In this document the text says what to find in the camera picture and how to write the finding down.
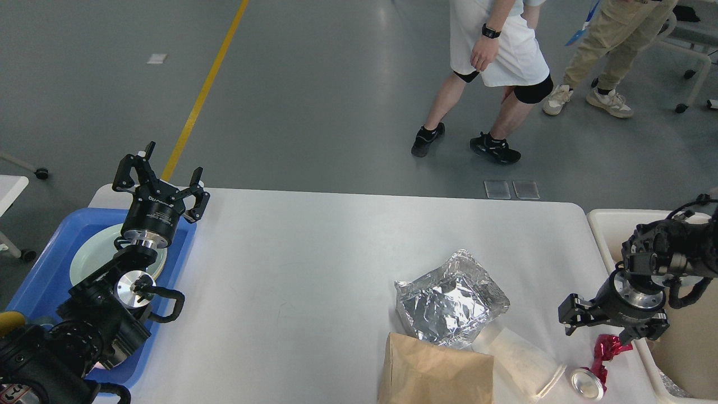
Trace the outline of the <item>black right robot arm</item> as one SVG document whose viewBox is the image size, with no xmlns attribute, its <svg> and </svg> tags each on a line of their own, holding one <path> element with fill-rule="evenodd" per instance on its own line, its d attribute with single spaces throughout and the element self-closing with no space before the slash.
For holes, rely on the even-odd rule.
<svg viewBox="0 0 718 404">
<path fill-rule="evenodd" d="M 640 223 L 622 243 L 622 259 L 595 297 L 572 293 L 559 305 L 566 335 L 577 328 L 621 328 L 621 345 L 657 340 L 669 328 L 664 309 L 693 305 L 717 276 L 716 214 L 706 223 L 689 223 L 695 205 L 716 204 L 707 194 L 681 205 L 661 220 Z"/>
</svg>

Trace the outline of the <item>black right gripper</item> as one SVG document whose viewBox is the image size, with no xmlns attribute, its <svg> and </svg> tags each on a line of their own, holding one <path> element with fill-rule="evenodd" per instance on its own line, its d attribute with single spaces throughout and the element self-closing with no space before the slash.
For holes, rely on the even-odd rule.
<svg viewBox="0 0 718 404">
<path fill-rule="evenodd" d="M 612 325 L 623 328 L 619 334 L 621 345 L 641 338 L 654 341 L 670 327 L 665 304 L 665 287 L 651 276 L 634 276 L 615 269 L 594 299 L 569 294 L 558 307 L 558 321 L 564 325 L 567 337 L 577 328 Z"/>
</svg>

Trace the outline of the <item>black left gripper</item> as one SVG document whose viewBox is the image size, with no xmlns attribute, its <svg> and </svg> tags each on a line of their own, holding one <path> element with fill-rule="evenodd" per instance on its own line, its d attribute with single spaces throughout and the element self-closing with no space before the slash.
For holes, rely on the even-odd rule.
<svg viewBox="0 0 718 404">
<path fill-rule="evenodd" d="M 138 153 L 126 154 L 118 164 L 111 187 L 115 192 L 133 194 L 121 227 L 122 238 L 135 244 L 149 241 L 152 248 L 164 249 L 172 244 L 181 215 L 188 223 L 196 223 L 203 217 L 210 194 L 201 181 L 202 167 L 193 171 L 189 186 L 183 191 L 169 182 L 159 181 L 149 163 L 155 146 L 151 141 Z M 171 196 L 177 192 L 179 200 L 172 200 Z M 185 210 L 181 199 L 190 195 L 195 202 Z"/>
</svg>

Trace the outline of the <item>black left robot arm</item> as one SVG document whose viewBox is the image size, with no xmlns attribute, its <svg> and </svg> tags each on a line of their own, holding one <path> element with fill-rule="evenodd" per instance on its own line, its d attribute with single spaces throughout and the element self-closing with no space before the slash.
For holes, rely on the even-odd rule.
<svg viewBox="0 0 718 404">
<path fill-rule="evenodd" d="M 159 286 L 146 269 L 172 244 L 181 218 L 199 221 L 210 199 L 203 168 L 183 190 L 159 179 L 149 163 L 154 147 L 151 141 L 121 159 L 112 186 L 132 195 L 118 236 L 123 247 L 69 289 L 56 310 L 61 322 L 44 328 L 17 311 L 2 313 L 2 389 L 29 393 L 31 403 L 92 403 L 99 393 L 131 402 L 125 386 L 88 379 L 88 373 L 132 356 L 151 336 L 146 322 L 166 324 L 180 316 L 185 295 Z"/>
</svg>

